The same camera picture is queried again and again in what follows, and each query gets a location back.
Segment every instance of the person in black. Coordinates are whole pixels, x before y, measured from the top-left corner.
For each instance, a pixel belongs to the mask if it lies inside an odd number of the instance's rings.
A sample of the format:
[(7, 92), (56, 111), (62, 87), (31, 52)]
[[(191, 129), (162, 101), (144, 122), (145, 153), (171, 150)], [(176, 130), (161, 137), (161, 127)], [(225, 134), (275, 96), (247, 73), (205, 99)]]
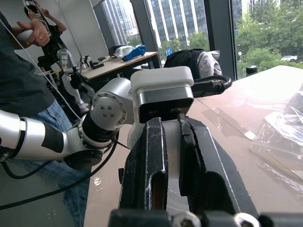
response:
[[(27, 15), (28, 19), (31, 21), (37, 20), (38, 9), (34, 5), (29, 5), (28, 9), (24, 7), (24, 12)], [(44, 62), (47, 62), (50, 65), (58, 62), (57, 52), (60, 49), (66, 48), (62, 39), (60, 38), (61, 34), (66, 31), (66, 26), (54, 18), (47, 9), (42, 9), (43, 16), (51, 19), (56, 25), (50, 25), (47, 23), (47, 26), (50, 31), (50, 41), (47, 45), (42, 47), (43, 53), (45, 55)]]
[[(19, 27), (11, 27), (0, 12), (0, 110), (29, 117), (47, 123), (57, 130), (67, 131), (71, 123), (63, 109), (46, 87), (42, 75), (35, 74), (33, 64), (18, 56), (14, 50), (22, 47), (14, 39), (24, 30), (33, 30), (24, 48), (34, 44), (45, 46), (50, 38), (44, 26), (38, 20), (30, 23), (18, 22)], [(10, 160), (11, 163), (27, 171), (40, 167), (43, 161)], [(51, 162), (38, 173), (44, 180), (54, 182), (58, 188), (66, 187), (87, 176), (88, 170), (74, 170), (65, 163)], [(63, 193), (63, 202), (73, 217), (74, 225), (82, 227), (84, 223), (89, 181), (86, 181)]]

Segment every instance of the desk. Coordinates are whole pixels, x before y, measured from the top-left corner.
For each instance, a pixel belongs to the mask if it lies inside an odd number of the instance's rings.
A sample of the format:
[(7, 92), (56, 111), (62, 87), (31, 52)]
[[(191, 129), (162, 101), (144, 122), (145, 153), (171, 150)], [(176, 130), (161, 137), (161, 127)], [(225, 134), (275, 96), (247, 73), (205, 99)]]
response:
[[(303, 79), (302, 75), (303, 70), (277, 67), (236, 81), (230, 88), (229, 93), (232, 93), (234, 98), (239, 98), (245, 97), (245, 94), (252, 94), (253, 90), (257, 90), (260, 94), (269, 90), (285, 90), (285, 84), (293, 86), (293, 83), (299, 89), (300, 81)], [(270, 88), (260, 85), (263, 81), (272, 77), (275, 77), (276, 80)], [(293, 80), (292, 83), (287, 82), (286, 79), (290, 79), (290, 77), (292, 79), (296, 78), (296, 80)], [(240, 88), (244, 85), (248, 86), (248, 84), (251, 84), (252, 87), (247, 88), (246, 92), (243, 93), (243, 89)], [(279, 175), (279, 173), (262, 167), (263, 164), (270, 163), (265, 163), (261, 157), (250, 151), (251, 140), (234, 127), (233, 122), (228, 122), (228, 118), (224, 119), (225, 115), (221, 117), (217, 114), (217, 109), (227, 111), (227, 109), (224, 109), (224, 105), (228, 103), (223, 100), (237, 103), (230, 96), (227, 97), (229, 95), (228, 91), (219, 96), (201, 98), (201, 102), (195, 100), (188, 116), (205, 124), (210, 129), (214, 139), (231, 156), (259, 212), (303, 212), (303, 183), (287, 181), (288, 179)], [(238, 111), (236, 116), (241, 115), (243, 117), (242, 121), (246, 123), (246, 128), (256, 133), (266, 113), (258, 114), (260, 109), (251, 105), (246, 106), (246, 111), (249, 114), (242, 114), (246, 112), (243, 112), (237, 105), (235, 108)], [(129, 125), (125, 125), (121, 129), (119, 140), (124, 144), (129, 129)], [(121, 186), (118, 179), (118, 168), (124, 167), (128, 153), (129, 151), (125, 148), (117, 146), (117, 150), (109, 162), (91, 178), (85, 227), (107, 226), (110, 211), (117, 208), (119, 201)]]
[(96, 80), (109, 75), (114, 75), (116, 77), (116, 75), (121, 72), (125, 72), (128, 69), (132, 69), (145, 63), (150, 64), (150, 62), (153, 64), (153, 66), (150, 66), (150, 68), (160, 68), (158, 52), (146, 52), (143, 56), (135, 57), (130, 61), (123, 61), (122, 59), (112, 58), (109, 61), (105, 62), (103, 67), (95, 70), (84, 70), (82, 74), (88, 80)]

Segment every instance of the gray t-shirt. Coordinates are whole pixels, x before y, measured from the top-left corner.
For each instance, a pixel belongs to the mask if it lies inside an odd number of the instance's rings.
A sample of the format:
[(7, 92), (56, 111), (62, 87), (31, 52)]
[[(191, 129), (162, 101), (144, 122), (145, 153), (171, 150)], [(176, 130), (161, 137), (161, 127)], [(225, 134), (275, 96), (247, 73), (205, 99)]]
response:
[[(11, 26), (0, 12), (0, 19)], [(0, 23), (0, 109), (32, 117), (54, 102), (46, 80), (34, 74), (35, 67), (14, 52), (9, 33)]]

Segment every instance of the jeans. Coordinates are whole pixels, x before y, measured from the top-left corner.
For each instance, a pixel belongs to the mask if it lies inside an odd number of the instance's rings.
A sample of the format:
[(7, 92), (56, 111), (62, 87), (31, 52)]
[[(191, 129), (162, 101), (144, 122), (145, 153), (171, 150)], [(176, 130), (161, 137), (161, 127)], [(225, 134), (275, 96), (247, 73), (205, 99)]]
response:
[[(56, 100), (46, 110), (31, 118), (45, 122), (60, 131), (67, 131), (71, 128), (70, 121)], [(22, 166), (29, 172), (38, 168), (44, 162), (12, 160), (12, 163)], [(36, 173), (41, 178), (56, 183), (59, 189), (78, 181), (88, 174), (90, 174), (90, 169), (75, 170), (68, 167), (64, 162), (58, 163), (55, 161)], [(63, 202), (72, 216), (75, 227), (83, 227), (84, 225), (88, 191), (89, 180), (63, 192)]]

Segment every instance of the table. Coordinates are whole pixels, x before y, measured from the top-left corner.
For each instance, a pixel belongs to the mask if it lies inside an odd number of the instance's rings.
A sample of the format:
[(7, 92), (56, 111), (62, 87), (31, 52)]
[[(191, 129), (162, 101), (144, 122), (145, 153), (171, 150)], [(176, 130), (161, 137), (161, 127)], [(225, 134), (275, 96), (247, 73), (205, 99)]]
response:
[(148, 63), (150, 65), (150, 68), (160, 68), (158, 52), (146, 52), (143, 56), (135, 57), (130, 61), (123, 61), (122, 59), (112, 58), (109, 61), (105, 62), (103, 67), (95, 70), (84, 70), (82, 74), (88, 80), (96, 81), (97, 79), (100, 79), (104, 76), (114, 75), (116, 77), (119, 73), (125, 72), (145, 63)]
[[(288, 179), (273, 169), (268, 159), (250, 150), (252, 135), (247, 131), (256, 134), (263, 118), (276, 109), (258, 108), (249, 103), (258, 97), (261, 100), (262, 96), (263, 100), (269, 98), (267, 106), (270, 103), (273, 106), (275, 95), (280, 104), (286, 103), (292, 96), (291, 90), (297, 86), (299, 89), (302, 81), (303, 70), (279, 66), (238, 80), (221, 95), (195, 99), (188, 112), (189, 117), (210, 129), (214, 139), (231, 156), (259, 212), (303, 212), (303, 182)], [(119, 141), (124, 144), (129, 129), (129, 125), (121, 129)], [(128, 153), (118, 146), (104, 168), (91, 178), (85, 227), (107, 226), (110, 211), (117, 208), (119, 201), (118, 168), (124, 167)]]

